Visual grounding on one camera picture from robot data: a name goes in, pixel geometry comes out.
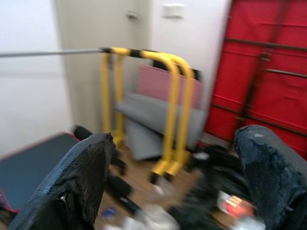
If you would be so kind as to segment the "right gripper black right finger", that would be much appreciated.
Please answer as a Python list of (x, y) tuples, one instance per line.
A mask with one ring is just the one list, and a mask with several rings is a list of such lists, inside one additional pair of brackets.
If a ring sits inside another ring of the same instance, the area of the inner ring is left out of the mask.
[(307, 230), (307, 161), (265, 126), (241, 127), (234, 141), (266, 230)]

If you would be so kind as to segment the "plain black red-trimmed bench pad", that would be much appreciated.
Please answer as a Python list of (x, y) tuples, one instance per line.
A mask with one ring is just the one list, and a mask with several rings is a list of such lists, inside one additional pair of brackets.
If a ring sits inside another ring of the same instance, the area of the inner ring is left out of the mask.
[(30, 144), (0, 160), (0, 203), (18, 212), (42, 180), (79, 140), (61, 133)]

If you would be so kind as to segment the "black trash bag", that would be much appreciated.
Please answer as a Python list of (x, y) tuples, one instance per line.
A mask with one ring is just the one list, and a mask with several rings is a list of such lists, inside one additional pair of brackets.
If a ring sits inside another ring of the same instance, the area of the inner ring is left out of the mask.
[(224, 230), (213, 217), (219, 193), (252, 200), (241, 161), (222, 146), (198, 146), (187, 164), (187, 171), (195, 168), (201, 172), (199, 178), (181, 205), (172, 206), (168, 213), (177, 221), (180, 230)]

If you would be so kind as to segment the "red folded table black frame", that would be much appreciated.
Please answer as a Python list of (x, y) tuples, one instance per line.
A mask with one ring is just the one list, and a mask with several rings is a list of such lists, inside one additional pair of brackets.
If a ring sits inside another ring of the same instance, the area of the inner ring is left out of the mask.
[(307, 159), (307, 0), (232, 0), (205, 131), (231, 146), (246, 125)]

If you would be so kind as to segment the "yellow tubular metal frame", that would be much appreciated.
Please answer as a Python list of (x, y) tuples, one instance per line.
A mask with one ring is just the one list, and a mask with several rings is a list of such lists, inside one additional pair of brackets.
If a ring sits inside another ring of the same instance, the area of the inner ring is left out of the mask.
[[(123, 47), (101, 47), (98, 49), (99, 53), (103, 53), (101, 59), (101, 101), (102, 101), (102, 124), (104, 132), (110, 133), (111, 118), (109, 105), (109, 75), (108, 63), (112, 54), (117, 55), (114, 64), (115, 77), (115, 99), (116, 102), (121, 102), (123, 99), (122, 88), (122, 61), (125, 56), (132, 58), (151, 59), (162, 62), (171, 77), (169, 87), (169, 106), (166, 116), (166, 126), (163, 138), (162, 158), (151, 170), (149, 181), (155, 184), (162, 176), (168, 179), (173, 178), (183, 168), (188, 160), (188, 152), (185, 150), (187, 139), (188, 121), (190, 114), (190, 104), (193, 88), (194, 73), (186, 60), (173, 54), (156, 52), (144, 49), (132, 49)], [(183, 104), (181, 110), (181, 118), (179, 122), (179, 129), (177, 132), (177, 139), (173, 140), (176, 124), (176, 110), (177, 110), (177, 95), (179, 92), (179, 71), (183, 71), (187, 83), (183, 95)]]

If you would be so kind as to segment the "small blue object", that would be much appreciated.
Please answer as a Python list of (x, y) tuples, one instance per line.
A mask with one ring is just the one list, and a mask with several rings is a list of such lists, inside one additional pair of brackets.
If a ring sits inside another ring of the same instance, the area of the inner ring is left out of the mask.
[(104, 218), (113, 218), (116, 214), (117, 211), (114, 208), (106, 208), (101, 212), (101, 215)]

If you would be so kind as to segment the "grey rolled mat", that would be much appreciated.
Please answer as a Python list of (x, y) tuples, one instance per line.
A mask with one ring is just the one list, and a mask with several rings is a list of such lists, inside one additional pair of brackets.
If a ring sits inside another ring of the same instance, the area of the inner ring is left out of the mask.
[[(181, 105), (176, 106), (176, 122), (173, 140), (178, 142), (180, 119), (183, 112)], [(168, 102), (152, 97), (128, 93), (117, 104), (117, 111), (125, 116), (126, 132), (129, 136), (129, 146), (135, 161), (157, 158), (162, 155), (162, 135), (167, 125)], [(189, 110), (186, 148), (193, 150), (203, 133), (207, 118), (204, 110), (191, 108)]]

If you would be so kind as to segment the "clear crumpled plastic bag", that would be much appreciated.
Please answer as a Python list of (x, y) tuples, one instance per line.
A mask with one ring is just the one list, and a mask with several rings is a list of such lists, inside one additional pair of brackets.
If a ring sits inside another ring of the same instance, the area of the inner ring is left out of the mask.
[(122, 230), (180, 230), (177, 221), (158, 205), (148, 205), (126, 217)]

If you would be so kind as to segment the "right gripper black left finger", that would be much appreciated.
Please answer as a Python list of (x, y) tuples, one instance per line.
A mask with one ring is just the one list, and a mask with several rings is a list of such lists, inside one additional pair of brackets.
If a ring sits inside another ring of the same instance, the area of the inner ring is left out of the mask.
[(94, 230), (111, 157), (109, 133), (75, 144), (44, 178), (9, 230)]

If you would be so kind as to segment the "beige door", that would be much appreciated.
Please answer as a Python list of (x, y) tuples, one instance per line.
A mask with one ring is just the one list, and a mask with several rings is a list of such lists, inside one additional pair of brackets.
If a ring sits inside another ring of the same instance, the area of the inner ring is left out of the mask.
[[(62, 49), (148, 49), (151, 0), (56, 0)], [(73, 123), (103, 131), (101, 58), (64, 55)]]

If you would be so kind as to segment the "pink foam puzzle mat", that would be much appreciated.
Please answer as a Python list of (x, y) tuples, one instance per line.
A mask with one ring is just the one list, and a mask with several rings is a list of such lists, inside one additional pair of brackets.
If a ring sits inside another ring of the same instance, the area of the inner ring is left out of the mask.
[[(156, 67), (141, 65), (137, 80), (136, 93), (162, 101), (169, 100), (171, 76), (166, 70)], [(201, 108), (202, 85), (198, 80), (193, 80), (191, 107)]]

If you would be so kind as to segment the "orange white wrapper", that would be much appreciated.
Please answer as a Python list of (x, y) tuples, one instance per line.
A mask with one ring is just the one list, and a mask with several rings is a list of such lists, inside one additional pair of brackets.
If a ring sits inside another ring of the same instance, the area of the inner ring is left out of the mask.
[(223, 191), (218, 193), (217, 206), (222, 212), (235, 218), (254, 215), (254, 207), (250, 202)]

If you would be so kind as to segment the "white light switch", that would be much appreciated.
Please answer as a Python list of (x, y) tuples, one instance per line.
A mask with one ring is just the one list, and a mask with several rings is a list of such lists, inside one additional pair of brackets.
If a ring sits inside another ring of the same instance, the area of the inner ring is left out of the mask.
[(168, 19), (183, 19), (185, 5), (182, 3), (169, 3), (162, 6), (162, 16)]

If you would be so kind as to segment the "grey metal clothes rack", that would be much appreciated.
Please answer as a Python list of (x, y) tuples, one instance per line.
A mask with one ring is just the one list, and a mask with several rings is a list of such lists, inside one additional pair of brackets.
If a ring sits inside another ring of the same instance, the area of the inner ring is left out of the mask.
[(0, 53), (0, 58), (111, 53), (111, 50), (112, 49), (109, 47), (101, 47), (101, 48), (90, 48), (90, 49), (64, 49), (64, 50), (46, 50), (46, 51), (29, 51), (29, 52), (11, 52), (11, 53)]

